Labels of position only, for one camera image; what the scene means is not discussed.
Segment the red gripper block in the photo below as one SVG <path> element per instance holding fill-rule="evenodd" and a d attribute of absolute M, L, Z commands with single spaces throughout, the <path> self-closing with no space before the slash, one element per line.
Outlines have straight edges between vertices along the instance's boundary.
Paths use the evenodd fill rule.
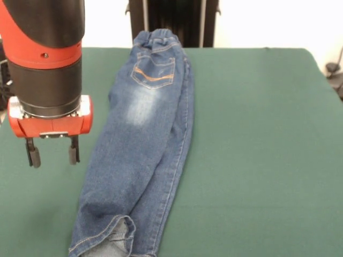
<path fill-rule="evenodd" d="M 14 134 L 26 138 L 26 151 L 29 166 L 39 168 L 40 153 L 32 138 L 70 137 L 69 163 L 76 165 L 80 162 L 79 137 L 88 134 L 93 124 L 93 103 L 89 95 L 82 95 L 80 106 L 71 114 L 55 119 L 45 119 L 24 113 L 16 96 L 9 99 L 8 119 Z"/>

